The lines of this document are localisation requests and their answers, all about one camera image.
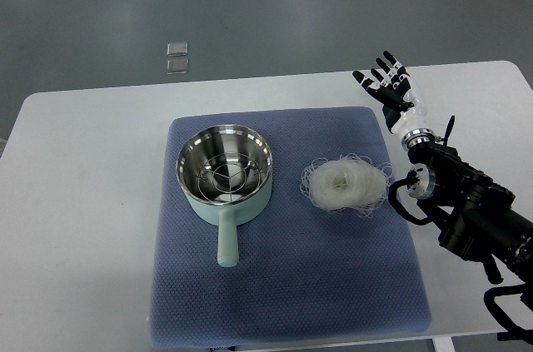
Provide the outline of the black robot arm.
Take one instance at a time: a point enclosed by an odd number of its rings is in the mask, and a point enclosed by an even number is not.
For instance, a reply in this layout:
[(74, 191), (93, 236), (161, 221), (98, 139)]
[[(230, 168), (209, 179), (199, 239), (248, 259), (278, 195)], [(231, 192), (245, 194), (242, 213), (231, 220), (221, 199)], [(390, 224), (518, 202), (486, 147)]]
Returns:
[(504, 328), (499, 340), (531, 343), (531, 330), (497, 303), (517, 295), (526, 308), (532, 306), (532, 223), (512, 210), (514, 194), (463, 161), (446, 136), (421, 126), (400, 136), (412, 167), (390, 185), (389, 204), (411, 224), (435, 224), (442, 248), (482, 264), (493, 285), (484, 304)]

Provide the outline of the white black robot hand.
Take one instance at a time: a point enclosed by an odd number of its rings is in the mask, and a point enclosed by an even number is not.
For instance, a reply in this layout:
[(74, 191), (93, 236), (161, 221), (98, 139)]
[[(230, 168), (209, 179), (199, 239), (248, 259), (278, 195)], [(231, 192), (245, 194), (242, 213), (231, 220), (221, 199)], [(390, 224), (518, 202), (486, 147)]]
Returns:
[(382, 104), (386, 127), (398, 136), (405, 151), (414, 145), (434, 141), (435, 133), (426, 123), (426, 104), (415, 78), (390, 52), (377, 58), (377, 69), (368, 77), (354, 71), (352, 76), (372, 98)]

